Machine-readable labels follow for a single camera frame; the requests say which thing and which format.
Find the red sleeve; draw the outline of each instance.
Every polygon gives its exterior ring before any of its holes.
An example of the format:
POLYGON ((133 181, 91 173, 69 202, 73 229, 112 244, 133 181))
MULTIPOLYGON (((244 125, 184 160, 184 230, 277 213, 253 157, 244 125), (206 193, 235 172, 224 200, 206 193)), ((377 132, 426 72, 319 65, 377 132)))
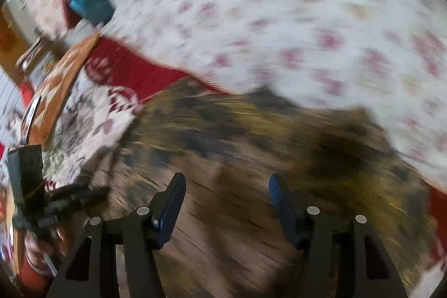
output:
POLYGON ((50 288, 52 278, 35 272, 30 266, 30 263, 28 263, 28 260, 26 258, 23 260, 24 263, 19 274, 20 281, 31 295, 35 297, 45 297, 50 288))

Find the silver screw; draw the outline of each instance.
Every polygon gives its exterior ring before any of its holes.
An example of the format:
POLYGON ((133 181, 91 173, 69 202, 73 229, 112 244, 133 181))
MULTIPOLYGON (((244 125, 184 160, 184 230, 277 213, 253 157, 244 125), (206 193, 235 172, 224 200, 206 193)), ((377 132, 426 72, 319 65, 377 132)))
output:
POLYGON ((320 209, 316 206, 309 206, 307 212, 310 213, 310 215, 318 215, 320 213, 320 209))
POLYGON ((147 215, 149 213, 149 208, 147 206, 141 206, 137 209, 137 214, 140 216, 147 215))
POLYGON ((359 223, 359 224, 365 224, 366 223, 366 217, 364 217, 363 215, 357 215, 355 217, 355 220, 359 223))
POLYGON ((90 224, 95 226, 97 224, 99 224, 101 222, 101 218, 98 216, 95 216, 93 218, 90 219, 90 224))

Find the bed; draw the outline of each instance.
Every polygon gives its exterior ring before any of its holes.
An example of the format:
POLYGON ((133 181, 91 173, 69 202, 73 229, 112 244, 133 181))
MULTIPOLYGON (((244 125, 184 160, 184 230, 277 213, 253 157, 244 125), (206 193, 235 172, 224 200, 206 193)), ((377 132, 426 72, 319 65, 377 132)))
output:
POLYGON ((371 216, 407 290, 428 296, 445 259, 430 205, 430 186, 447 183, 445 0, 111 1, 45 134, 44 169, 71 183, 111 146, 92 181, 113 187, 106 218, 187 175, 179 228, 157 255, 169 296, 286 286, 275 275, 299 257, 268 212, 275 171, 335 213, 371 216))

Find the teal object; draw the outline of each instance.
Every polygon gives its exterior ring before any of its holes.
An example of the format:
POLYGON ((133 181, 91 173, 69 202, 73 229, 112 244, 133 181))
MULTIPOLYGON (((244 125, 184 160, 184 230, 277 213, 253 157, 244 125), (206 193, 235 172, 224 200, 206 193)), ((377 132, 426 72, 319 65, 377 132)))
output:
POLYGON ((94 26, 101 22, 104 24, 109 22, 115 11, 109 0, 72 0, 68 5, 94 26))

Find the brown patterned blanket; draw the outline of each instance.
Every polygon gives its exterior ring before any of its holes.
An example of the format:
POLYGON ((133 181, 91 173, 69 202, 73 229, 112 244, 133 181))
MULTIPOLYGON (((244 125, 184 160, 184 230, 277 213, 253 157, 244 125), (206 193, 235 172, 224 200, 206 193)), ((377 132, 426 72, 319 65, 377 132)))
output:
MULTIPOLYGON (((429 187, 363 109, 299 108, 266 88, 210 94, 185 78, 145 106, 102 163, 92 184, 112 193, 93 213, 111 219, 147 204, 176 171, 187 195, 171 241, 156 253, 168 297, 290 292, 302 256, 273 214, 273 172, 321 209, 367 216, 408 290, 429 263, 429 187)), ((119 272, 122 280, 122 262, 119 272)))

